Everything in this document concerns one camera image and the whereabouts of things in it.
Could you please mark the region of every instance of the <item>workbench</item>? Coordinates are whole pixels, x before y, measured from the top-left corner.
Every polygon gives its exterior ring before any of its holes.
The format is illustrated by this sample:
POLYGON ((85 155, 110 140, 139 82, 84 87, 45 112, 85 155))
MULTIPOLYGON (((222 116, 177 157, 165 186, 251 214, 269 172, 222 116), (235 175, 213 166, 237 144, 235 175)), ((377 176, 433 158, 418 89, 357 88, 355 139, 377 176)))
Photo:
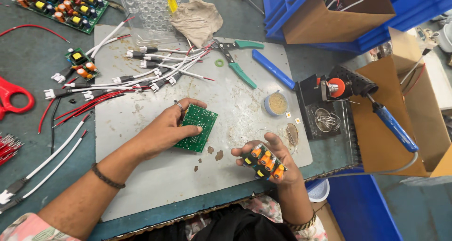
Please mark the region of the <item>workbench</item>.
MULTIPOLYGON (((214 36, 244 39, 250 41, 272 42, 265 39, 263 30, 263 15, 261 15, 248 2, 242 0, 203 0, 214 3, 223 17, 223 27, 214 36)), ((263 7, 262 0, 252 0, 263 7)), ((93 47, 93 33, 85 33, 61 25, 50 19, 17 7, 10 0, 0 0, 0 30, 22 24, 36 24, 45 26, 66 37, 67 43, 55 35, 37 28, 20 28, 0 37, 0 75, 9 82, 29 90, 34 95, 36 104, 31 111, 24 114, 7 113, 0 121, 0 132, 11 133, 24 142, 19 153, 10 161, 0 166, 0 188, 4 189, 13 181, 30 173, 37 165, 42 163, 50 153, 50 109, 43 124, 43 131, 37 134, 39 120, 48 105, 42 90, 59 88, 60 85, 50 79, 54 73, 67 67, 64 54, 68 48, 80 47, 88 50, 93 47)), ((100 19, 100 24, 117 25, 125 18, 121 10, 109 7, 100 19)), ((348 53, 331 52, 315 49, 305 45, 285 45, 292 77, 295 81, 303 80, 313 74, 328 74, 331 69, 342 62, 351 60, 353 55, 348 53)), ((81 94, 73 94, 61 100, 57 115, 74 108, 70 99, 82 102, 81 94)), ((26 99, 23 95, 12 98, 16 106, 24 106, 26 99)), ((70 120, 65 125, 55 129, 55 146, 60 146, 72 132, 79 119, 70 120)), ((90 169, 95 161, 95 114, 88 119, 84 129, 88 129, 83 143, 68 159, 64 166, 58 170, 33 196, 27 198, 20 205, 0 215, 0 230, 4 230, 19 216, 27 212, 38 212, 47 203, 74 183, 79 177, 90 169)), ((70 146, 65 148, 56 161, 49 163, 42 172, 30 180, 30 183, 19 194, 23 195, 29 187, 35 186, 59 162, 61 155, 66 155, 70 146)), ((329 140, 310 141, 313 163, 302 167, 305 179, 339 169, 352 163, 349 155, 349 145, 345 136, 340 135, 329 140)), ((195 198, 187 199, 159 208, 147 210, 133 215, 125 216, 95 227, 90 240, 103 240, 124 233, 133 232, 146 226, 152 226, 170 221, 182 216, 190 215, 203 209, 222 205, 273 189, 270 182, 252 181, 245 184, 226 188, 195 198)))

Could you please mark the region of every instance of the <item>hand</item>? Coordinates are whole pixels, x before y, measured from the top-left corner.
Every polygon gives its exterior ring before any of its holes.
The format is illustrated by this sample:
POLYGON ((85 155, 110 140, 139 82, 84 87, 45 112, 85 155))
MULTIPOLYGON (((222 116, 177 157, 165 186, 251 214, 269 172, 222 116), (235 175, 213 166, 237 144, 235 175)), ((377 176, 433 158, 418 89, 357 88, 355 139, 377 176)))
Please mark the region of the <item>hand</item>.
POLYGON ((125 146, 136 152, 141 160, 149 160, 176 145, 180 140, 200 134, 202 127, 195 125, 178 127, 178 124, 184 117, 184 112, 190 103, 202 108, 207 108, 207 104, 191 98, 184 98, 179 103, 183 110, 176 104, 165 109, 146 128, 129 140, 125 146))
MULTIPOLYGON (((303 181, 303 176, 297 165, 293 161, 292 156, 289 153, 287 147, 283 144, 281 139, 274 133, 267 132, 263 136, 269 143, 264 143, 264 145, 287 167, 287 171, 284 172, 282 178, 276 179, 270 176, 270 181, 275 184, 292 184, 297 181, 303 181)), ((233 148, 230 153, 233 156, 242 156, 244 153, 250 152, 255 146, 263 143, 260 140, 252 140, 247 142, 242 148, 233 148)), ((243 166, 243 159, 236 159, 235 162, 239 166, 243 166)))

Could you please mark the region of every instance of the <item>bare circuit board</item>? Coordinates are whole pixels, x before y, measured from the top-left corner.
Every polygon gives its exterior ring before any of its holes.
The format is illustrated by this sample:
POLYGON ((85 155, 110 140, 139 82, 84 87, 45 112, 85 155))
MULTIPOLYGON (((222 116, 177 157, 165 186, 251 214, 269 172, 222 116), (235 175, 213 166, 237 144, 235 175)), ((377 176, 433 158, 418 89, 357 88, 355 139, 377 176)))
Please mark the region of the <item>bare circuit board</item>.
POLYGON ((184 138, 179 141, 175 147, 188 149, 198 153, 202 153, 207 139, 209 138, 210 131, 215 124, 218 114, 208 111, 197 105, 190 104, 185 111, 184 119, 180 126, 184 125, 196 125, 202 127, 202 132, 194 137, 184 138))
POLYGON ((93 61, 80 48, 75 49, 71 53, 65 54, 65 57, 72 63, 72 68, 76 70, 77 74, 83 77, 86 81, 92 79, 100 73, 93 61))
POLYGON ((256 179, 268 180, 270 176, 279 179, 283 177, 284 171, 287 171, 284 164, 263 143, 255 146, 251 152, 242 154, 242 158, 245 166, 250 166, 256 171, 254 176, 256 179))
POLYGON ((109 2, 104 0, 12 0, 25 9, 90 34, 109 2))

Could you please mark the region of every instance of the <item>scissors handle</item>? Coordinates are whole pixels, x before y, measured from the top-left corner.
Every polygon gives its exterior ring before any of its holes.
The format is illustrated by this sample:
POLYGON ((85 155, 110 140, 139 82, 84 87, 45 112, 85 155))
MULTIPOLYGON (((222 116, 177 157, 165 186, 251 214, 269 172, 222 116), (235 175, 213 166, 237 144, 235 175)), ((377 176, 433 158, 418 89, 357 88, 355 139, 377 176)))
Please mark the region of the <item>scissors handle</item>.
POLYGON ((20 114, 30 110, 34 106, 34 98, 29 91, 4 80, 2 77, 0 77, 0 99, 3 104, 3 107, 0 105, 0 120, 3 119, 3 116, 7 111, 20 114), (25 107, 18 108, 11 104, 11 95, 17 93, 25 94, 27 96, 28 104, 25 107))

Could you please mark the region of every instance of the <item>clear plastic tray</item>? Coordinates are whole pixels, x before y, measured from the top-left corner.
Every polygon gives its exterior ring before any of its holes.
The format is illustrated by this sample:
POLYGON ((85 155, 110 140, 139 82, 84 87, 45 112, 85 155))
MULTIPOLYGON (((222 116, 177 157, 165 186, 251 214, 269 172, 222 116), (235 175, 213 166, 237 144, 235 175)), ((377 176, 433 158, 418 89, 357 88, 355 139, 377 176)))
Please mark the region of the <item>clear plastic tray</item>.
MULTIPOLYGON (((189 0, 176 0, 178 5, 189 0)), ((167 0, 121 0, 130 20, 134 42, 138 46, 185 41, 171 24, 167 0)))

